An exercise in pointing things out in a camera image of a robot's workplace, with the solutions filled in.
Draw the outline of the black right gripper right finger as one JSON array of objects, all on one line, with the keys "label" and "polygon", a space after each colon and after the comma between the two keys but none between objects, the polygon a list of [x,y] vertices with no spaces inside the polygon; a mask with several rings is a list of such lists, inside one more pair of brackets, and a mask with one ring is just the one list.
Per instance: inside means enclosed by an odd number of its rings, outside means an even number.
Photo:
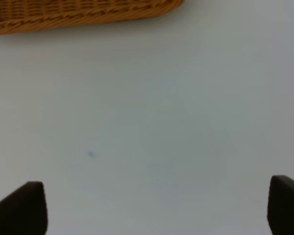
[{"label": "black right gripper right finger", "polygon": [[294,180],[290,177],[272,176],[267,220],[273,235],[294,235]]}]

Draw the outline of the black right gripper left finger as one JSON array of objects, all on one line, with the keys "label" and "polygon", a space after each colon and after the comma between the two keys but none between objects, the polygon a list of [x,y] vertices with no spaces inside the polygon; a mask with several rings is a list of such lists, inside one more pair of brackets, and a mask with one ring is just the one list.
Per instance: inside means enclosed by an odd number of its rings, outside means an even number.
[{"label": "black right gripper left finger", "polygon": [[47,229],[42,182],[27,182],[0,201],[0,235],[45,235]]}]

